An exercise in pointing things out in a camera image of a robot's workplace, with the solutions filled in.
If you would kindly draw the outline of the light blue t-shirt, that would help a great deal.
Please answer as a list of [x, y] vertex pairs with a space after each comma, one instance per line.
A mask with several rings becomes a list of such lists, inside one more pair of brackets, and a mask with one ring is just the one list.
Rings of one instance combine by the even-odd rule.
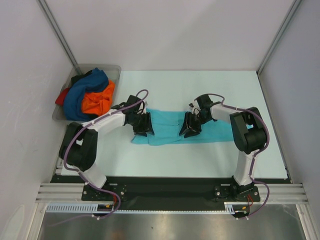
[[201, 126], [201, 133], [185, 138], [179, 135], [183, 126], [183, 111], [162, 111], [148, 108], [154, 135], [136, 135], [131, 140], [135, 145], [162, 146], [172, 144], [204, 144], [233, 142], [232, 127], [223, 121], [209, 121]]

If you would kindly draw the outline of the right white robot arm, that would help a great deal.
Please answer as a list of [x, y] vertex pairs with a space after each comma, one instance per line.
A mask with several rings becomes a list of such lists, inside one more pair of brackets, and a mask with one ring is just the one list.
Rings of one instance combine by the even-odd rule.
[[189, 104], [191, 111], [184, 114], [179, 135], [194, 137], [202, 132], [209, 121], [223, 121], [231, 125], [232, 136], [238, 149], [237, 166], [230, 186], [231, 196], [242, 201], [254, 187], [254, 169], [257, 155], [270, 143], [269, 130], [256, 107], [239, 108], [224, 103], [219, 94], [202, 94]]

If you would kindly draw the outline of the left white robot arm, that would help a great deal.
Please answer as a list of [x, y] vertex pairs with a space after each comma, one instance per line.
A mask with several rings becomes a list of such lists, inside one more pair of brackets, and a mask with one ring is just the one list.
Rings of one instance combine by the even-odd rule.
[[78, 173], [85, 182], [94, 186], [93, 194], [100, 200], [110, 196], [111, 188], [105, 184], [107, 177], [96, 164], [99, 139], [111, 131], [132, 126], [134, 135], [147, 137], [154, 135], [151, 113], [146, 109], [145, 98], [130, 95], [126, 102], [87, 122], [71, 122], [66, 129], [58, 156], [64, 168]]

